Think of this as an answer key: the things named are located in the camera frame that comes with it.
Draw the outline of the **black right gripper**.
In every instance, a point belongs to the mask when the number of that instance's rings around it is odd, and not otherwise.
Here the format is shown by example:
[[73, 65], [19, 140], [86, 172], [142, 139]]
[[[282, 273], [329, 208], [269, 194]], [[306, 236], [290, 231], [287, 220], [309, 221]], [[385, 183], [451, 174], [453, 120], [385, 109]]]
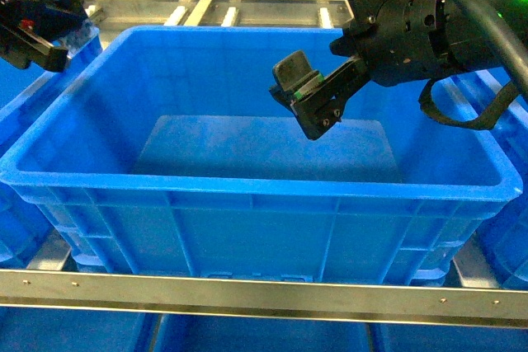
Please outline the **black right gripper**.
[[444, 6], [445, 0], [388, 0], [366, 32], [344, 31], [330, 44], [334, 55], [361, 59], [348, 59], [324, 77], [297, 50], [273, 67], [276, 84], [269, 93], [294, 114], [308, 139], [317, 140], [341, 121], [347, 101], [370, 79], [391, 87], [447, 77], [454, 57]]

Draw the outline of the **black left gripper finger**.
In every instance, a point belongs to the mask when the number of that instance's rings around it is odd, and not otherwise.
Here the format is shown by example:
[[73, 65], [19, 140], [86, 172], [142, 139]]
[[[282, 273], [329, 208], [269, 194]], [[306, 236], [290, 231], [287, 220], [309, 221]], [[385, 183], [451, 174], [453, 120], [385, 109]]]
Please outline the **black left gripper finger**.
[[20, 28], [31, 28], [34, 32], [34, 24], [25, 24], [25, 19], [33, 15], [33, 12], [45, 8], [47, 0], [1, 0], [1, 23], [6, 26], [18, 26]]
[[18, 26], [1, 24], [1, 58], [20, 70], [33, 63], [49, 72], [63, 72], [68, 67], [68, 49], [54, 46], [38, 35]]

